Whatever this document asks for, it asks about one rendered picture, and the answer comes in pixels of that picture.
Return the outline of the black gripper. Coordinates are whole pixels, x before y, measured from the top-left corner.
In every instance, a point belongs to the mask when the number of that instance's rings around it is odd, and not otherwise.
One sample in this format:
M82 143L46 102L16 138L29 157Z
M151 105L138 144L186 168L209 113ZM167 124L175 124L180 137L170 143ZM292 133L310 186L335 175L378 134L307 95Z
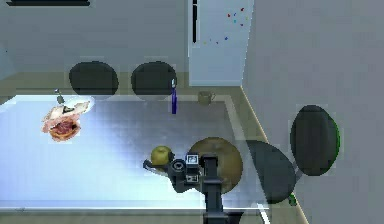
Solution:
M160 176L168 176L177 193L184 193L199 184L200 169L197 163L186 163L182 159L174 160L173 152L168 153L168 159L170 166L169 164L154 165L151 161L144 160L143 168Z

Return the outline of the yellow-green apple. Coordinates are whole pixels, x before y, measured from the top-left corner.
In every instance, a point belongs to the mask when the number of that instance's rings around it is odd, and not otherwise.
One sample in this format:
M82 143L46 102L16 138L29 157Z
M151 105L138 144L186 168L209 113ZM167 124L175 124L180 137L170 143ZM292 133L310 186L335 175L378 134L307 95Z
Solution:
M167 146L157 146L151 152L150 160L154 165L163 165L169 162L168 153L172 150Z

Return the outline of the glass top table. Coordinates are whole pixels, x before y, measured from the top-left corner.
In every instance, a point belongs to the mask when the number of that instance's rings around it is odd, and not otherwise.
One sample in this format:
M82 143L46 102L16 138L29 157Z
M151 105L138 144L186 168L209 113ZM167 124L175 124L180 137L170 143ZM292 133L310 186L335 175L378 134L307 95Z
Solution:
M80 117L80 132L64 142L41 130L55 104L53 95L18 95L0 105L0 211L201 211L201 193L175 192L168 178L145 170L143 162L158 145L182 158L206 137L230 141L243 159L241 181L222 197L225 209L268 207L228 95L216 96L208 106L194 95L181 95L176 113L167 100L129 95L99 100Z

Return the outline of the blue slim bottle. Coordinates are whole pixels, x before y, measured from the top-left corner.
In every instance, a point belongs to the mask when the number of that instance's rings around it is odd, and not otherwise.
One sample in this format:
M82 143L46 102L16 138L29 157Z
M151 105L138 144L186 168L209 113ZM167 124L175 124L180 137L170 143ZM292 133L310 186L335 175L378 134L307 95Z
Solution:
M171 80L171 100L172 100L172 114L177 113L177 92L176 92L176 80Z

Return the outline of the brown round plate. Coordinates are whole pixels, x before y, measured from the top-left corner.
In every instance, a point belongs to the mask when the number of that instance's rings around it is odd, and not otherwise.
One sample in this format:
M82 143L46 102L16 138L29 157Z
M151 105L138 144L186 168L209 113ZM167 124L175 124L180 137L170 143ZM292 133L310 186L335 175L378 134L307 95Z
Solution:
M222 180L221 192L230 192L241 180L243 160L239 150L221 137L207 137L192 145L189 153L215 154L218 157L218 176Z

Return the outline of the beige mug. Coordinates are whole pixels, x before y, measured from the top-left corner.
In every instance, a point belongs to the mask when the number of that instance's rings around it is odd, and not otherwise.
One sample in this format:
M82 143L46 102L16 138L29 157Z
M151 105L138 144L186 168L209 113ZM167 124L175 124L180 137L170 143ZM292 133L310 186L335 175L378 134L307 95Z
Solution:
M198 93L198 103L201 105L210 105L215 97L216 94L214 92L200 91Z

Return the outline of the black round chair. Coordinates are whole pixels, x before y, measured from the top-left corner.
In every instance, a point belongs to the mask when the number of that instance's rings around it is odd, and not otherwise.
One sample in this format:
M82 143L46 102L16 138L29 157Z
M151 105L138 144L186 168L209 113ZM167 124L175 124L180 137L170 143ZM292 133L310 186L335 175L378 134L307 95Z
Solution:
M171 65L153 61L139 65L132 72L131 87L138 96L168 96L173 80L177 80L177 76Z
M325 174L339 155L340 143L338 125L325 109L318 105L302 107L290 131L296 178Z
M246 141L268 204L287 199L296 185L292 163L276 147L258 140Z
M100 61L76 64L69 71L69 81L78 95L113 96L119 87L116 71Z

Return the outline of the red and white food pile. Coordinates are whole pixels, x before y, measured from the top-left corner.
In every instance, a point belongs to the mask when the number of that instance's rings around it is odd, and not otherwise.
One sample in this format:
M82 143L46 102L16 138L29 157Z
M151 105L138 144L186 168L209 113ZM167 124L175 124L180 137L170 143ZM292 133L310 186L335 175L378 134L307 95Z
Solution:
M42 119L41 131L51 135L56 142L67 141L81 129L78 122L80 116L87 111L90 102L80 102L73 107L56 106Z

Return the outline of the pale grey fridge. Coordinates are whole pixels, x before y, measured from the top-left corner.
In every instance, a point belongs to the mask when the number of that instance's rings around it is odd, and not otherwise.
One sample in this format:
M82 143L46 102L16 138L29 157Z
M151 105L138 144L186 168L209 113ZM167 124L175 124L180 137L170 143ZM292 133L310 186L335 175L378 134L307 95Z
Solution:
M190 86L240 86L255 0L198 0L197 42L188 9Z

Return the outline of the black flat wall panel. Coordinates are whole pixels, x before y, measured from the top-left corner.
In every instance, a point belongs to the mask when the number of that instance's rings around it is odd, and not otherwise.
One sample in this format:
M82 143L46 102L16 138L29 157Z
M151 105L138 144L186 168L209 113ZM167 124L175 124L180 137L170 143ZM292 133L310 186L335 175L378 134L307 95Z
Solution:
M6 0L8 6L90 6L89 0Z

